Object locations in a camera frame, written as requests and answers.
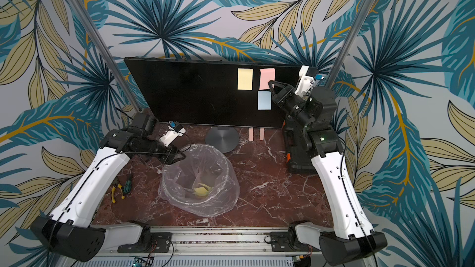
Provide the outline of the blue sticky note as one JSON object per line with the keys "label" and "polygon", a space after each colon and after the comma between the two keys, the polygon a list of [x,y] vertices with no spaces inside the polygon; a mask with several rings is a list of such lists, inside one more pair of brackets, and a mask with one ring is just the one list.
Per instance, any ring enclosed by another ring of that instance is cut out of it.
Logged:
{"label": "blue sticky note", "polygon": [[258,91],[257,109],[259,111],[272,109],[272,94],[270,91]]}

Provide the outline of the pink sticky note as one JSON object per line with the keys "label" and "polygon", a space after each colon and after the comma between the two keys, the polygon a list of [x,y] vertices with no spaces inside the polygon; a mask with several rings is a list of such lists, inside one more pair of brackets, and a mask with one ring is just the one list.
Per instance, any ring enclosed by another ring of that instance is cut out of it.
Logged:
{"label": "pink sticky note", "polygon": [[275,80],[275,68],[266,68],[260,70],[260,85],[259,90],[268,90],[269,81]]}

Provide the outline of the yellow sticky note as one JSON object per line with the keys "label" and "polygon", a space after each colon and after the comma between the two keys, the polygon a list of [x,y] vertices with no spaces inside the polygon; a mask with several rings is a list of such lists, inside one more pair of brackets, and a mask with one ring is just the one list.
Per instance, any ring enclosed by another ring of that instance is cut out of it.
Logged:
{"label": "yellow sticky note", "polygon": [[253,89],[253,69],[239,68],[237,75],[237,89],[251,91]]}

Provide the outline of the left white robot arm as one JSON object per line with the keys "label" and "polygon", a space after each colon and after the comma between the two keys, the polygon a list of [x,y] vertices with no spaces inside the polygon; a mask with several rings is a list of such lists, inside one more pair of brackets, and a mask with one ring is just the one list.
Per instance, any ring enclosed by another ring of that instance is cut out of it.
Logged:
{"label": "left white robot arm", "polygon": [[185,159],[184,152],[172,144],[185,135],[185,128],[171,121],[167,132],[153,140],[156,123],[154,117],[138,113],[130,125],[105,135],[91,165],[68,196],[49,216],[33,221],[30,229],[47,251],[87,262],[104,250],[146,252],[156,246],[150,228],[137,222],[91,225],[106,191],[133,156],[154,156],[163,164]]}

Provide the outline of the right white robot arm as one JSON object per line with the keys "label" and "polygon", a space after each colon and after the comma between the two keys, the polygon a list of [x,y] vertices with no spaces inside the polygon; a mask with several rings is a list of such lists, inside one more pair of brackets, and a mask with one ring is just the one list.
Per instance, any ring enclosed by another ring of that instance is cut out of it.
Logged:
{"label": "right white robot arm", "polygon": [[374,230],[357,198],[345,164],[346,148],[331,125],[337,109],[335,93],[326,87],[312,87],[304,98],[289,84],[269,81],[272,102],[286,112],[300,128],[296,142],[311,160],[329,201],[333,228],[313,223],[292,227],[295,240],[320,250],[330,266],[360,259],[376,259],[387,246],[385,234]]}

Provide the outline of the grey round monitor stand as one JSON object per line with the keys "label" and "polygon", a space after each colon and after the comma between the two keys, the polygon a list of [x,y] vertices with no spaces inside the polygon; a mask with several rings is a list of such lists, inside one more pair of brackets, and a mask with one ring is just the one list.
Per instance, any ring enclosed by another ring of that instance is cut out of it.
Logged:
{"label": "grey round monitor stand", "polygon": [[205,143],[222,153],[229,153],[238,146],[239,133],[234,127],[212,127],[206,134]]}

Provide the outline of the black computer monitor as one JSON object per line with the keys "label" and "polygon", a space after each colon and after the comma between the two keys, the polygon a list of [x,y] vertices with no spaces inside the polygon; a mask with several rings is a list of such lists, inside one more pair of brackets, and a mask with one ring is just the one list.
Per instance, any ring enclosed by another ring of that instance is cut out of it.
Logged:
{"label": "black computer monitor", "polygon": [[[133,58],[124,60],[153,115],[162,122],[234,127],[279,128],[284,112],[257,109],[260,70],[275,68],[275,80],[297,85],[300,66],[283,64],[178,61]],[[253,69],[253,89],[237,89],[237,70]]]}

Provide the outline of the pink strip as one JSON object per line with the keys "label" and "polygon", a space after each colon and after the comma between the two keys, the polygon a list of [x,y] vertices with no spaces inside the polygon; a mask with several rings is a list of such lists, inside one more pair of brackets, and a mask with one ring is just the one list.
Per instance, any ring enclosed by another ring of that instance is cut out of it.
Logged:
{"label": "pink strip", "polygon": [[261,127],[259,132],[259,140],[264,140],[265,128]]}
{"label": "pink strip", "polygon": [[254,128],[249,128],[249,141],[252,142],[254,140]]}

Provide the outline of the crumpled yellow notes in bin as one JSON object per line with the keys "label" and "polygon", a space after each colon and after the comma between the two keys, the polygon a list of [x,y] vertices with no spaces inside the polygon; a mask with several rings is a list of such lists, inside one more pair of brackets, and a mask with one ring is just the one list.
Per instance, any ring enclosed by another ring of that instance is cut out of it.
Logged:
{"label": "crumpled yellow notes in bin", "polygon": [[210,187],[207,184],[198,183],[198,186],[194,187],[194,195],[197,197],[205,198],[209,196],[212,190],[213,190],[213,187]]}

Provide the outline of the black plastic tool case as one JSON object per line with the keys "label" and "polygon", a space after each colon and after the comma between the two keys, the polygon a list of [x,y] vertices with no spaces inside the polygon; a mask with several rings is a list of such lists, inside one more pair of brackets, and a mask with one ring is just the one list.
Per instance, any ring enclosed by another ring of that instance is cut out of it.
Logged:
{"label": "black plastic tool case", "polygon": [[301,129],[300,125],[294,119],[286,117],[282,131],[288,172],[307,176],[316,175],[317,171],[313,167],[307,152],[301,144]]}

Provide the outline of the yellow handled pliers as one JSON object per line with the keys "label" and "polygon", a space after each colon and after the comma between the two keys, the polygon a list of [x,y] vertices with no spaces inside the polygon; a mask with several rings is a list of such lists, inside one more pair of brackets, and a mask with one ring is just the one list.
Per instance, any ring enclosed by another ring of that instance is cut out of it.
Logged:
{"label": "yellow handled pliers", "polygon": [[123,193],[123,186],[120,184],[119,180],[115,179],[112,183],[112,188],[111,188],[111,202],[112,204],[115,204],[116,201],[116,193],[120,193],[121,200],[125,199],[124,193]]}

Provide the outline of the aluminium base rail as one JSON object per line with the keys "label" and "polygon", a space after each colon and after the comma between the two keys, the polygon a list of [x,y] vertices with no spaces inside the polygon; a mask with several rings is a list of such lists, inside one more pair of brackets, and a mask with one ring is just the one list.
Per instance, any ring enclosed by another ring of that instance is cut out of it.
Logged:
{"label": "aluminium base rail", "polygon": [[271,243],[273,232],[285,227],[156,227],[153,233],[169,233],[155,253],[119,253],[116,248],[99,252],[90,261],[60,258],[56,267],[327,267],[320,250],[295,251]]}

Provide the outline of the right aluminium frame post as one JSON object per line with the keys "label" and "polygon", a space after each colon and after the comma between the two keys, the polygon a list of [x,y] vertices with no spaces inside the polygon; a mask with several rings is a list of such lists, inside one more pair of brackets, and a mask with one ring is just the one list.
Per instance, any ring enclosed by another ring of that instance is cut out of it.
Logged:
{"label": "right aluminium frame post", "polygon": [[344,63],[344,60],[351,48],[351,45],[355,41],[355,39],[358,36],[358,33],[363,25],[363,23],[366,20],[366,17],[370,13],[372,9],[372,5],[375,0],[362,0],[362,5],[361,8],[359,9],[359,12],[356,13],[354,21],[348,31],[348,34],[341,46],[340,52],[338,56],[335,58],[335,62],[333,63],[333,66],[327,75],[327,79],[325,82],[325,87],[328,89],[332,89],[333,84],[338,76],[338,73]]}

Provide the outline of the aluminium frame post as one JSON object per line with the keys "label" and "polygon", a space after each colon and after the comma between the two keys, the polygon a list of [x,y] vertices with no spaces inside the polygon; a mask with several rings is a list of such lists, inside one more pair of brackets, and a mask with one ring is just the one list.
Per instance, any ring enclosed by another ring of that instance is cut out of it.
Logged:
{"label": "aluminium frame post", "polygon": [[335,58],[335,62],[333,63],[333,66],[327,75],[327,79],[325,82],[325,87],[328,89],[332,89],[333,84],[338,76],[338,73],[344,63],[344,60],[351,48],[351,45],[355,41],[355,39],[358,36],[358,33],[363,25],[363,23],[366,20],[366,17],[370,13],[372,9],[372,5],[375,0],[362,0],[362,5],[361,8],[359,9],[359,12],[356,13],[354,21],[348,31],[348,34],[341,46],[340,52],[338,56]]}
{"label": "aluminium frame post", "polygon": [[86,34],[89,35],[95,48],[99,50],[99,53],[101,54],[109,70],[115,77],[117,84],[122,88],[131,106],[134,108],[136,112],[141,112],[142,108],[138,104],[136,96],[132,93],[118,65],[116,64],[112,54],[110,53],[108,47],[106,46],[106,43],[101,37],[99,30],[95,26],[94,21],[92,20],[86,8],[84,7],[84,4],[81,3],[80,0],[66,0],[66,1],[70,4],[71,9],[79,18],[80,23],[85,28],[85,32]]}

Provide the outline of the left aluminium frame post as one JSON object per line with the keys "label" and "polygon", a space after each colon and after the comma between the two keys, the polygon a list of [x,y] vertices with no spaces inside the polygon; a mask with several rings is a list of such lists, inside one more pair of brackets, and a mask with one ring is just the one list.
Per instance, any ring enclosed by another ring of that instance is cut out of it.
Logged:
{"label": "left aluminium frame post", "polygon": [[99,50],[99,53],[101,54],[109,70],[115,77],[117,84],[122,88],[131,106],[134,108],[136,112],[141,112],[142,108],[138,104],[136,96],[132,93],[118,65],[116,64],[112,54],[110,53],[108,47],[106,46],[106,43],[101,37],[99,30],[95,26],[94,21],[92,20],[86,8],[84,7],[84,4],[81,3],[80,0],[66,0],[66,1],[70,4],[71,9],[79,18],[80,23],[85,28],[85,32],[86,34],[89,35],[95,48]]}

